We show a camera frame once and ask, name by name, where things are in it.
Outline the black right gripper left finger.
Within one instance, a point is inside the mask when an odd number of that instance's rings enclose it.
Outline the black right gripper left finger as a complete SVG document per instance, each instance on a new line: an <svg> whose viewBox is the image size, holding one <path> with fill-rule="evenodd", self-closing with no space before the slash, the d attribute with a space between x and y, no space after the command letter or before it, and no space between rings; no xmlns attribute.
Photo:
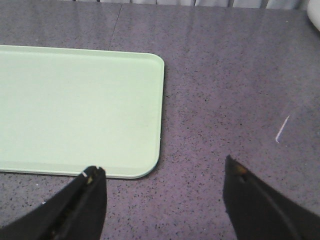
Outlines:
<svg viewBox="0 0 320 240"><path fill-rule="evenodd" d="M106 173L90 166L32 212L0 230L2 240L98 240L107 208Z"/></svg>

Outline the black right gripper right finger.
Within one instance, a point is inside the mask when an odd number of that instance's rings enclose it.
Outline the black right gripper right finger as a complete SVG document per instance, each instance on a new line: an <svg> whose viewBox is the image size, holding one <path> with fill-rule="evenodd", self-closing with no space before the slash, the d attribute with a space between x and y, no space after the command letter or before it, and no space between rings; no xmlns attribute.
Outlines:
<svg viewBox="0 0 320 240"><path fill-rule="evenodd" d="M320 217L228 155L223 201L239 240L318 240Z"/></svg>

